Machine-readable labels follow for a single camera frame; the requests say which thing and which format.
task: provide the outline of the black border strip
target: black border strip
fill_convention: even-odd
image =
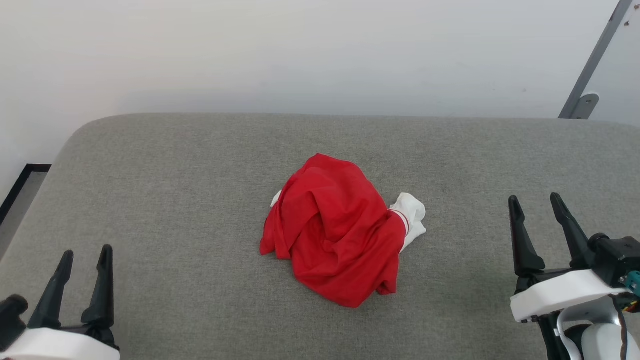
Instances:
[[[2,206],[0,206],[0,225],[2,225],[2,223],[4,222],[4,218],[6,218],[7,214],[9,214],[9,210],[11,210],[15,199],[18,198],[18,194],[20,193],[20,191],[22,191],[22,188],[24,187],[24,184],[26,184],[27,179],[29,179],[31,173],[49,172],[50,168],[51,165],[48,164],[27,164],[24,167],[24,170],[22,170],[22,173],[18,177],[18,180],[16,180],[15,184],[13,185],[13,188],[11,188],[11,191],[9,191],[9,195],[6,196],[6,199],[2,203]]]

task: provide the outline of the crumpled red shirt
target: crumpled red shirt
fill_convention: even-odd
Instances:
[[[396,292],[405,236],[353,163],[317,154],[285,186],[264,224],[262,255],[291,259],[299,282],[342,306]]]

